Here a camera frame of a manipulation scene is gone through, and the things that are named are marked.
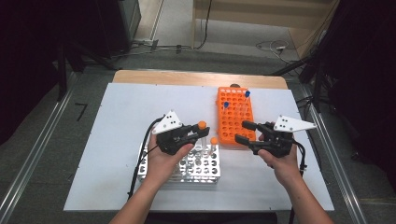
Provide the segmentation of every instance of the orange cap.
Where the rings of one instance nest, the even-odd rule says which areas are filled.
[[[211,145],[217,145],[218,144],[218,138],[217,137],[212,137],[211,139],[210,139],[210,144]]]
[[[200,130],[205,129],[205,128],[206,128],[206,122],[204,122],[203,120],[199,121],[199,122],[198,122],[198,128],[199,128]]]

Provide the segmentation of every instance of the gray carpet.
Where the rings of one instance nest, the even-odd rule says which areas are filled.
[[[269,74],[284,66],[276,59],[237,56],[196,51],[162,51],[151,54],[123,56],[113,59],[117,67],[123,69],[162,69],[178,71],[205,71],[234,74]],[[106,90],[112,81],[114,71],[90,63],[78,80],[77,86],[66,107],[58,126],[38,163],[29,184],[17,204],[9,223],[107,223],[115,213],[66,213],[64,203],[77,170],[81,154],[87,143],[97,110]],[[285,75],[289,88],[296,99],[303,98],[301,86],[295,77]],[[19,171],[24,159],[32,148],[43,128],[57,98],[57,87],[50,91],[26,118],[12,138],[0,146],[0,194],[4,195],[7,186]],[[77,121],[81,106],[88,107]],[[323,116],[332,135],[332,140],[346,168],[359,198],[395,197],[389,183],[378,168],[371,164],[352,161],[353,152],[340,119],[323,106]],[[335,211],[330,216],[335,223],[351,223],[346,204],[332,173],[332,168],[315,131],[311,132],[318,146],[322,173],[330,183],[328,190]],[[364,203],[362,208],[369,223],[392,223],[396,215],[394,204]],[[288,223],[289,212],[278,212],[278,223]]]

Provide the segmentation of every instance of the hand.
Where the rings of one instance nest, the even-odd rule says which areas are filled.
[[[269,167],[274,168],[277,181],[284,187],[291,184],[293,178],[301,178],[297,165],[297,146],[292,145],[288,156],[277,158],[269,153],[265,148],[259,150],[259,156],[267,163]]]
[[[148,172],[145,182],[150,181],[160,187],[172,175],[177,163],[189,154],[193,147],[193,144],[187,144],[171,156],[161,152],[157,147],[157,135],[151,134],[148,141],[148,150],[154,149],[148,154]]]

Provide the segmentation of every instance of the forearm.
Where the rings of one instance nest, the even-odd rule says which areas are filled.
[[[110,221],[110,224],[144,223],[159,188],[160,186],[153,185],[149,180],[145,180],[133,197]]]
[[[300,223],[333,223],[300,176],[292,179],[285,189]]]

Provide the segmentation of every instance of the human hand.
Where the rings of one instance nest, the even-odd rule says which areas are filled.
[[[177,163],[189,154],[193,147],[193,144],[184,145],[175,155],[171,156],[161,152],[157,146],[157,135],[151,134],[148,141],[148,150],[154,149],[148,154],[148,171],[145,182],[149,181],[159,188],[172,175]]]
[[[259,140],[263,140],[264,136],[261,135]],[[297,146],[292,145],[290,154],[277,158],[269,153],[265,148],[259,150],[259,156],[267,163],[269,167],[274,169],[276,179],[284,187],[288,187],[294,178],[301,178],[300,171],[297,165]]]

